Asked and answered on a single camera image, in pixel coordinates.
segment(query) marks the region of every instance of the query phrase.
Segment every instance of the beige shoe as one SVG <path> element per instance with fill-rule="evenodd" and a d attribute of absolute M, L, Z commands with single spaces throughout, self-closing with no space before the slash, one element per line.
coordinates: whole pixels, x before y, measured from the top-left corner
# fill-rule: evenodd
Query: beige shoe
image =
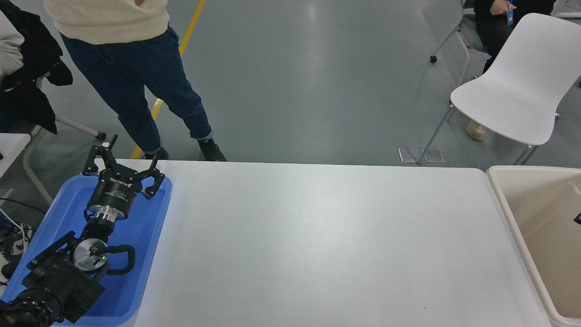
<path fill-rule="evenodd" d="M 486 137 L 486 127 L 476 123 L 472 119 L 470 119 L 466 132 L 468 132 L 468 135 L 474 140 L 482 141 Z"/>

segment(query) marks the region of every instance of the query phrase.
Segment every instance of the person's hand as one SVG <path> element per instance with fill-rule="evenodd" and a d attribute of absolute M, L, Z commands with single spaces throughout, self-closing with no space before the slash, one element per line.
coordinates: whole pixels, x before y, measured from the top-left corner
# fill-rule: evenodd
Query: person's hand
<path fill-rule="evenodd" d="M 494 16 L 506 15 L 510 10 L 510 6 L 511 4 L 509 0 L 494 0 L 490 7 L 490 13 Z"/>

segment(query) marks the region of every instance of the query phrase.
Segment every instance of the gray floor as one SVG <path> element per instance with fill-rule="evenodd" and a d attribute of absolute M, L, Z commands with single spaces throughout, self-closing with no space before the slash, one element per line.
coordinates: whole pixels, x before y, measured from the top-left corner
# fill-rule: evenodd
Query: gray floor
<path fill-rule="evenodd" d="M 41 1 L 14 0 L 37 13 L 55 36 Z M 171 25 L 184 35 L 197 1 L 172 0 Z M 202 96 L 216 142 L 230 161 L 335 165 L 414 165 L 400 162 L 398 148 L 424 145 L 448 107 L 464 64 L 451 39 L 433 65 L 428 57 L 456 19 L 456 0 L 209 1 L 183 57 L 186 73 Z M 487 56 L 474 53 L 468 76 L 479 74 Z M 75 83 L 46 84 L 58 115 L 107 134 L 129 158 L 135 144 L 68 55 Z M 154 98 L 149 96 L 150 104 Z M 551 140 L 530 165 L 581 167 L 581 88 L 562 100 Z M 202 159 L 183 123 L 167 107 L 157 118 L 171 159 Z M 467 119 L 456 114 L 434 142 L 445 163 L 425 166 L 509 165 L 524 145 L 489 134 L 473 141 Z M 33 169 L 55 195 L 81 170 L 91 136 L 58 125 L 33 155 Z M 46 209 L 20 162 L 0 180 L 12 198 Z M 40 215 L 6 203 L 15 219 L 36 225 Z"/>

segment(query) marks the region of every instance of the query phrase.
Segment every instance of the beige plastic bin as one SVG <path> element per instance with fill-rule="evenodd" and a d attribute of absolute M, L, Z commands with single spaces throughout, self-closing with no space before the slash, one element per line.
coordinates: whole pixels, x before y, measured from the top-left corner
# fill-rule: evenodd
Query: beige plastic bin
<path fill-rule="evenodd" d="M 554 326 L 581 327 L 581 169 L 486 172 Z"/>

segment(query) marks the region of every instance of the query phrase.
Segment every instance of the black jacket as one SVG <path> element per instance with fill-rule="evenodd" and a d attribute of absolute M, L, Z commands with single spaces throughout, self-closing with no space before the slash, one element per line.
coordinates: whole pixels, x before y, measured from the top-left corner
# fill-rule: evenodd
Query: black jacket
<path fill-rule="evenodd" d="M 20 10 L 9 0 L 0 0 L 0 10 L 24 37 L 20 46 L 24 66 L 2 80 L 1 108 L 56 134 L 55 113 L 35 79 L 49 72 L 47 79 L 52 84 L 70 85 L 73 75 L 60 60 L 63 51 L 38 15 Z"/>
<path fill-rule="evenodd" d="M 475 0 L 474 14 L 476 19 L 506 19 L 505 16 L 493 16 L 490 13 L 490 7 L 494 0 Z M 514 10 L 515 18 L 520 18 L 528 13 L 544 13 L 548 15 L 553 9 L 555 0 L 514 0 L 513 5 L 517 7 Z"/>

